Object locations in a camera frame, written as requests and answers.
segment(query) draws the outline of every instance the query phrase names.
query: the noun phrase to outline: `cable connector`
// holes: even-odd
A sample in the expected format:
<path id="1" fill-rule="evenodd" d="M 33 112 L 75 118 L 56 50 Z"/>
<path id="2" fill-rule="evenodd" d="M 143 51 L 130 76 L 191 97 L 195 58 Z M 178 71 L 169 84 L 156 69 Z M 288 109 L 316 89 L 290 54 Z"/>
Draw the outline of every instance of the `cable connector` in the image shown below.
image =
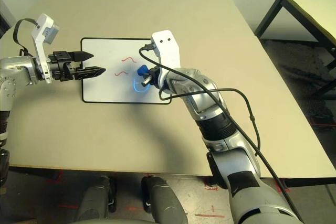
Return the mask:
<path id="1" fill-rule="evenodd" d="M 150 44 L 145 44 L 142 49 L 149 51 L 149 50 L 154 50 L 155 48 L 156 48 L 155 44 L 150 43 Z"/>

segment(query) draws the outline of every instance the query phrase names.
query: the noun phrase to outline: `black cable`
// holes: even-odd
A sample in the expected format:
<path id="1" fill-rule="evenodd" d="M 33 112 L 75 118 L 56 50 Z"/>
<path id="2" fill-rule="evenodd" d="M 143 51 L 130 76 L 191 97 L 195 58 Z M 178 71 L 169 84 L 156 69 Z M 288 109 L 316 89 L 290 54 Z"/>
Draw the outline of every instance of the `black cable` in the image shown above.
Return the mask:
<path id="1" fill-rule="evenodd" d="M 35 26 L 38 26 L 37 22 L 32 19 L 32 18 L 23 18 L 23 19 L 20 19 L 16 24 L 15 24 L 15 27 L 14 27 L 14 30 L 13 30 L 13 41 L 15 43 L 17 43 L 18 45 L 22 46 L 22 49 L 20 49 L 20 52 L 19 52 L 19 55 L 21 56 L 22 53 L 24 56 L 31 56 L 31 57 L 34 57 L 33 55 L 31 55 L 29 52 L 28 52 L 28 49 L 23 46 L 17 39 L 17 35 L 18 35 L 18 31 L 19 31 L 19 27 L 20 27 L 20 24 L 22 23 L 22 21 L 28 21 L 30 23 L 33 23 Z"/>
<path id="2" fill-rule="evenodd" d="M 303 222 L 302 217 L 299 214 L 299 211 L 296 209 L 294 203 L 292 202 L 292 200 L 290 199 L 288 193 L 286 192 L 285 188 L 283 187 L 283 184 L 281 183 L 279 177 L 277 176 L 277 174 L 274 172 L 273 168 L 270 166 L 270 164 L 267 162 L 266 158 L 264 157 L 264 155 L 261 153 L 260 150 L 258 150 L 257 146 L 253 143 L 253 141 L 248 137 L 248 135 L 243 131 L 243 129 L 237 124 L 237 122 L 229 115 L 229 113 L 226 111 L 226 109 L 224 108 L 224 106 L 222 105 L 222 103 L 220 101 L 218 101 L 216 99 L 216 97 L 203 85 L 201 84 L 199 81 L 195 80 L 194 78 L 179 72 L 175 69 L 169 68 L 165 65 L 162 65 L 148 57 L 146 57 L 142 51 L 149 51 L 149 50 L 153 50 L 155 48 L 155 46 L 153 44 L 146 44 L 144 47 L 139 49 L 139 54 L 142 58 L 144 58 L 145 60 L 149 61 L 150 63 L 153 63 L 154 65 L 157 65 L 160 68 L 166 69 L 172 73 L 178 74 L 188 80 L 191 80 L 192 82 L 194 82 L 195 84 L 197 84 L 200 88 L 202 88 L 216 103 L 217 105 L 221 108 L 221 110 L 223 111 L 223 113 L 225 114 L 226 117 L 228 117 L 231 122 L 236 126 L 236 128 L 238 129 L 238 131 L 243 135 L 243 137 L 246 139 L 246 141 L 252 146 L 252 148 L 255 150 L 256 153 L 258 153 L 260 159 L 262 160 L 262 162 L 264 163 L 264 165 L 267 167 L 267 169 L 269 170 L 269 172 L 272 174 L 272 177 L 274 178 L 274 180 L 276 181 L 276 183 L 278 184 L 283 196 L 285 197 L 286 201 L 288 202 L 290 208 L 292 209 L 292 211 L 296 214 L 296 216 L 298 217 L 298 219 Z"/>
<path id="3" fill-rule="evenodd" d="M 186 93 L 186 94 L 171 95 L 170 97 L 163 98 L 163 97 L 162 97 L 162 92 L 163 92 L 163 90 L 164 90 L 164 87 L 162 87 L 162 88 L 159 90 L 159 98 L 160 98 L 161 101 L 167 101 L 167 100 L 174 99 L 174 98 L 179 98 L 179 97 L 186 97 L 186 96 L 194 95 L 194 94 L 203 94 L 203 93 L 206 93 L 205 90 L 202 90 L 202 91 L 190 92 L 190 93 Z M 254 115 L 253 115 L 253 113 L 252 113 L 251 105 L 250 105 L 250 103 L 249 103 L 247 97 L 245 96 L 245 94 L 242 93 L 239 89 L 232 89 L 232 88 L 224 88 L 224 89 L 208 89 L 208 91 L 209 91 L 209 92 L 232 91 L 232 92 L 236 92 L 236 93 L 240 94 L 240 96 L 244 98 L 245 103 L 246 103 L 246 107 L 247 107 L 248 112 L 249 112 L 249 114 L 250 114 L 250 120 L 251 120 L 251 122 L 252 122 L 254 131 L 255 131 L 256 136 L 257 136 L 257 148 L 258 148 L 258 150 L 260 150 L 260 146 L 261 146 L 260 135 L 259 135 L 258 128 L 257 128 L 256 122 L 255 122 L 255 117 L 254 117 Z"/>

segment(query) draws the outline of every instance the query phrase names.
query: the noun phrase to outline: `blue cap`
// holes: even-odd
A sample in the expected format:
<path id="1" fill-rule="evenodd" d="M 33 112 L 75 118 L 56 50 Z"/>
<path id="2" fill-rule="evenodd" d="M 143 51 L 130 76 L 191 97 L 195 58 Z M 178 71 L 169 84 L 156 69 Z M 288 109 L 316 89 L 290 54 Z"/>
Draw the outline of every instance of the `blue cap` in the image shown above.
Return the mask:
<path id="1" fill-rule="evenodd" d="M 138 69 L 138 75 L 143 76 L 145 73 L 149 73 L 148 67 L 146 65 L 142 65 Z"/>

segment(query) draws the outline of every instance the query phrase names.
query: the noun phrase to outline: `whiteboard black border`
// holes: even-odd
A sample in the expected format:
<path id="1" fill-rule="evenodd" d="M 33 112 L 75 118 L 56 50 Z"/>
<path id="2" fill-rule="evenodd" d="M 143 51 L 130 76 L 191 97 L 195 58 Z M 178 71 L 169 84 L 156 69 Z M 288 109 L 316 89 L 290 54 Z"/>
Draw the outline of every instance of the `whiteboard black border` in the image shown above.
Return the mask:
<path id="1" fill-rule="evenodd" d="M 82 42 L 85 39 L 122 39 L 122 40 L 151 40 L 146 38 L 99 38 L 99 37 L 83 37 L 80 40 L 80 50 L 82 51 Z M 157 102 L 88 102 L 84 100 L 84 88 L 83 88 L 83 80 L 81 80 L 82 86 L 82 101 L 84 103 L 115 103 L 115 104 L 156 104 L 156 105 L 169 105 L 172 102 L 172 99 L 169 100 L 169 103 L 157 103 Z"/>

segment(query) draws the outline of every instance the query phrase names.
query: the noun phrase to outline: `whiteboard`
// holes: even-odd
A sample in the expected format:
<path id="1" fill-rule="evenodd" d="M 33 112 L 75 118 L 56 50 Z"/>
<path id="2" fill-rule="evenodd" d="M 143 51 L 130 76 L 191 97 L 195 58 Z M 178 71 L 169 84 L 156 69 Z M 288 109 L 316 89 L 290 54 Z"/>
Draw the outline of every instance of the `whiteboard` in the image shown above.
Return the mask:
<path id="1" fill-rule="evenodd" d="M 170 100 L 160 100 L 159 90 L 155 86 L 143 87 L 143 77 L 137 74 L 142 65 L 148 69 L 155 66 L 139 55 L 139 49 L 149 43 L 150 39 L 83 38 L 81 50 L 94 55 L 82 63 L 83 67 L 106 68 L 98 77 L 83 79 L 83 101 L 169 104 Z M 153 50 L 145 51 L 144 54 L 158 61 Z"/>

